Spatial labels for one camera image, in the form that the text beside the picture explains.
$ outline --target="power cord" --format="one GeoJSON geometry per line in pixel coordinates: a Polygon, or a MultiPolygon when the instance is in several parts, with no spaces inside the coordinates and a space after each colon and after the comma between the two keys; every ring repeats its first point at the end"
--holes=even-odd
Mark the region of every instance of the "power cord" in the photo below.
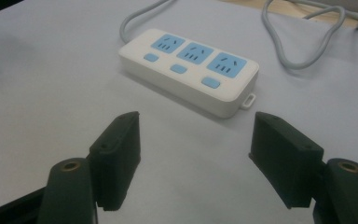
{"type": "Polygon", "coordinates": [[[325,36],[322,40],[321,46],[316,50],[316,52],[313,54],[313,56],[303,63],[292,63],[289,60],[287,60],[287,58],[284,54],[284,51],[283,51],[281,40],[280,40],[278,34],[276,33],[275,29],[272,27],[272,24],[269,22],[268,9],[269,9],[269,5],[272,3],[272,1],[273,0],[268,0],[266,2],[266,4],[264,5],[263,10],[262,10],[262,21],[263,21],[264,25],[266,26],[266,29],[268,30],[269,34],[271,35],[272,41],[273,41],[273,43],[275,45],[275,49],[277,51],[278,59],[280,60],[281,64],[284,67],[289,68],[289,69],[294,69],[294,70],[304,69],[304,68],[309,67],[313,63],[315,63],[324,53],[324,51],[327,47],[327,44],[330,41],[333,33],[339,27],[341,27],[342,23],[345,20],[345,17],[348,16],[355,20],[358,20],[358,13],[345,10],[344,7],[337,7],[337,6],[332,7],[332,6],[328,6],[325,4],[315,3],[315,2],[311,2],[311,1],[307,1],[307,0],[287,0],[292,3],[298,3],[298,4],[304,4],[304,5],[308,5],[308,6],[322,8],[321,10],[304,17],[304,19],[306,19],[306,20],[311,19],[316,16],[319,16],[319,15],[322,15],[327,12],[331,12],[331,11],[335,11],[335,12],[339,13],[339,19],[338,19],[337,23],[334,24],[327,31],[327,33],[325,34],[325,36]]]}
{"type": "Polygon", "coordinates": [[[169,2],[169,1],[175,1],[175,0],[160,0],[158,2],[156,2],[155,4],[149,6],[149,7],[145,7],[141,10],[138,10],[132,14],[130,14],[130,16],[128,16],[126,19],[124,19],[124,21],[121,23],[121,26],[120,26],[120,38],[123,40],[124,43],[128,43],[130,42],[130,40],[128,39],[127,37],[127,34],[125,32],[125,29],[126,29],[126,26],[127,24],[134,18],[140,16],[140,15],[143,15],[145,14],[146,12],[148,11],[151,11],[153,9],[155,9],[156,7],[159,7],[161,6],[162,4],[166,3],[166,2],[169,2]]]}

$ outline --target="white table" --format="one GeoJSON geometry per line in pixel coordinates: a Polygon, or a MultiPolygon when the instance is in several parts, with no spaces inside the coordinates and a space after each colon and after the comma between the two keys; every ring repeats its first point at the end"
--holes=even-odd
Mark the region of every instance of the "white table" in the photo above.
{"type": "MultiPolygon", "coordinates": [[[[44,187],[51,166],[87,156],[113,118],[137,110],[142,161],[100,223],[312,223],[312,208],[287,210],[248,158],[255,112],[297,127],[324,161],[358,162],[358,31],[339,30],[316,64],[287,71],[256,9],[182,0],[132,22],[131,37],[159,28],[260,63],[253,107],[217,119],[122,70],[119,25],[154,2],[25,0],[0,12],[0,205],[44,187]]],[[[300,61],[329,26],[270,19],[300,61]]]]}

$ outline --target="blue socket panel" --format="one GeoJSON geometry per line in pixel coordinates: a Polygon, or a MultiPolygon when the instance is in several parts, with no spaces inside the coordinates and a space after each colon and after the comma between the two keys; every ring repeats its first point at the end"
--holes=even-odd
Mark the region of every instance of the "blue socket panel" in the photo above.
{"type": "Polygon", "coordinates": [[[152,44],[153,49],[161,50],[165,53],[172,53],[185,42],[184,39],[174,35],[164,35],[152,44]]]}
{"type": "Polygon", "coordinates": [[[246,60],[226,53],[219,53],[207,68],[225,77],[234,78],[246,65],[246,60]]]}
{"type": "Polygon", "coordinates": [[[211,53],[213,49],[196,43],[190,43],[177,55],[178,58],[186,60],[194,64],[202,63],[211,53]]]}

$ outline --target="white power strip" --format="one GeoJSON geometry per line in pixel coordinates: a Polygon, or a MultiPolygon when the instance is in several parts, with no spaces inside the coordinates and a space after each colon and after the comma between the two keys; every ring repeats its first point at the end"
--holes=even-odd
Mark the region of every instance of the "white power strip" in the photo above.
{"type": "Polygon", "coordinates": [[[124,69],[217,117],[232,117],[255,100],[258,63],[157,29],[119,51],[124,69]]]}

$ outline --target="screw hole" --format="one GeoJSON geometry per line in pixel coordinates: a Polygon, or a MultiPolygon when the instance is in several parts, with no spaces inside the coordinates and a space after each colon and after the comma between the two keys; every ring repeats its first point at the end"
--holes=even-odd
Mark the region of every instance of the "screw hole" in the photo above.
{"type": "Polygon", "coordinates": [[[346,161],[342,161],[338,163],[338,166],[341,167],[341,169],[357,174],[358,173],[358,166],[356,164],[350,163],[350,162],[346,162],[346,161]]]}
{"type": "Polygon", "coordinates": [[[64,172],[74,171],[74,170],[78,169],[79,167],[80,167],[80,162],[70,161],[62,167],[62,171],[64,171],[64,172]]]}

